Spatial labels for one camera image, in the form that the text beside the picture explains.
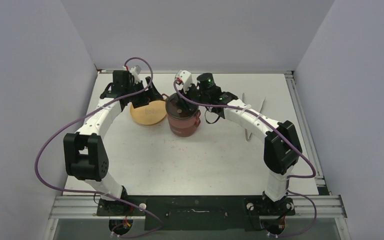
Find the orange plastic plate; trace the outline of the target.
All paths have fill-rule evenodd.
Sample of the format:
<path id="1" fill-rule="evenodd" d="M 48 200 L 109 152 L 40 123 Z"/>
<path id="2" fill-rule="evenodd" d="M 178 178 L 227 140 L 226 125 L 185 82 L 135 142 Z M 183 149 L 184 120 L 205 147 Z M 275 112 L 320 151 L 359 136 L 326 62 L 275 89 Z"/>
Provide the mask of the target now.
<path id="1" fill-rule="evenodd" d="M 166 102 L 164 100 L 151 101 L 148 105 L 129 109 L 132 120 L 143 126 L 156 125 L 167 116 Z"/>

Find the grey transparent lid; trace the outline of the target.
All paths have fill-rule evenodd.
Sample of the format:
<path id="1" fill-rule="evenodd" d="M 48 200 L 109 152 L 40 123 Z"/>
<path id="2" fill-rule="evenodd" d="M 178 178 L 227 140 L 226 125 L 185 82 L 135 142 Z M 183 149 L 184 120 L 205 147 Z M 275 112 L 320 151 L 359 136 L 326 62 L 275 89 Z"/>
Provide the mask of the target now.
<path id="1" fill-rule="evenodd" d="M 190 105 L 177 93 L 173 93 L 165 100 L 165 109 L 169 117 L 175 120 L 187 120 L 195 116 L 199 108 Z"/>

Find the red steel bowl with handles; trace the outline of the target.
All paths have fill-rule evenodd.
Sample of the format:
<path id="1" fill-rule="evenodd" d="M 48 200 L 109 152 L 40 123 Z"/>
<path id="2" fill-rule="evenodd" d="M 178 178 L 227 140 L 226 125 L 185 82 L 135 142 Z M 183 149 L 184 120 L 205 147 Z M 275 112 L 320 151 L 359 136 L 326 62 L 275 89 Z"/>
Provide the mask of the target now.
<path id="1" fill-rule="evenodd" d="M 169 126 L 175 126 L 177 128 L 188 128 L 190 126 L 196 126 L 197 128 L 201 124 L 201 111 L 198 109 L 198 113 L 193 116 L 192 118 L 186 119 L 186 120 L 177 120 L 174 119 L 167 114 L 168 124 Z"/>

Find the red steel bowl tall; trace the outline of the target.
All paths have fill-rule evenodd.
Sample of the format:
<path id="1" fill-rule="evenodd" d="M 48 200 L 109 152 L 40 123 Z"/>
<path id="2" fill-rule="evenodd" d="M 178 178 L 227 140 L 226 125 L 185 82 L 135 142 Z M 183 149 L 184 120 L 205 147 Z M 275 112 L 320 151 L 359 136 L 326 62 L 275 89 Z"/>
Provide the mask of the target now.
<path id="1" fill-rule="evenodd" d="M 190 137 L 191 135 L 193 135 L 196 130 L 197 130 L 197 127 L 192 125 L 192 126 L 189 126 L 189 127 L 186 127 L 186 128 L 179 128 L 179 127 L 175 127 L 173 125 L 170 125 L 170 130 L 178 137 Z"/>

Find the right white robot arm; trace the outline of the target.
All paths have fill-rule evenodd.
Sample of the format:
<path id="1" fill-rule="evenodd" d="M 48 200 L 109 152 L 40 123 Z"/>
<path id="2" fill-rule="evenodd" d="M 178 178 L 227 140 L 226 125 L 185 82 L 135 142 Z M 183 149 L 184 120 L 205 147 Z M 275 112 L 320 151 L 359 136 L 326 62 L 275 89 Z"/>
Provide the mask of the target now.
<path id="1" fill-rule="evenodd" d="M 222 91 L 216 85 L 212 73 L 203 73 L 194 83 L 192 74 L 180 70 L 174 77 L 174 84 L 180 101 L 188 106 L 202 106 L 220 118 L 238 124 L 263 142 L 263 161 L 269 169 L 267 184 L 263 191 L 263 209 L 269 214 L 277 213 L 287 196 L 289 175 L 302 153 L 297 130 L 290 121 L 270 119 L 235 94 Z"/>

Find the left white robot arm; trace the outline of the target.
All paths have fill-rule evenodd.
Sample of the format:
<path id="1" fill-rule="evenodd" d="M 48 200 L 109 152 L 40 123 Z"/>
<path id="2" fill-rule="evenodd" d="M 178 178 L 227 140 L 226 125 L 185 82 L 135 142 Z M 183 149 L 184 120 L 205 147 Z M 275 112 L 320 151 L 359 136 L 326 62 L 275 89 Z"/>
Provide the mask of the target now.
<path id="1" fill-rule="evenodd" d="M 139 108 L 162 99 L 153 84 L 153 76 L 141 80 L 138 70 L 115 70 L 112 81 L 100 94 L 95 110 L 82 127 L 64 136 L 67 174 L 90 185 L 100 195 L 98 205 L 102 209 L 116 215 L 133 210 L 126 188 L 109 173 L 110 161 L 103 141 L 106 133 L 128 104 Z"/>

